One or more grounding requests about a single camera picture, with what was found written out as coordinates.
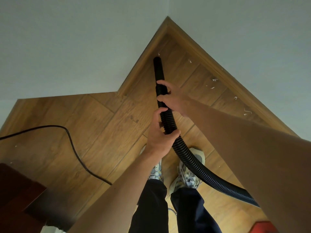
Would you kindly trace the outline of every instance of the white sneaker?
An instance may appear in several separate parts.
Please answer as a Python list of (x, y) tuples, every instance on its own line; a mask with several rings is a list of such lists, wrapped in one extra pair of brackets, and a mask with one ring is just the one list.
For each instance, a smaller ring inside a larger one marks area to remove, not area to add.
[[(145, 147), (146, 146), (144, 146), (142, 148), (139, 155), (141, 155), (141, 153), (144, 151)], [(161, 173), (161, 170), (162, 170), (161, 163), (162, 163), (162, 159), (160, 160), (160, 162), (156, 166), (153, 167), (148, 179), (157, 179), (157, 180), (160, 180), (163, 182), (162, 173)]]
[[(203, 165), (205, 165), (205, 156), (203, 151), (197, 150), (195, 148), (190, 148), (190, 151)], [(181, 161), (178, 167), (178, 174), (178, 177), (169, 187), (169, 194), (172, 194), (181, 187), (196, 189), (201, 183), (201, 180), (196, 175), (194, 175)]]

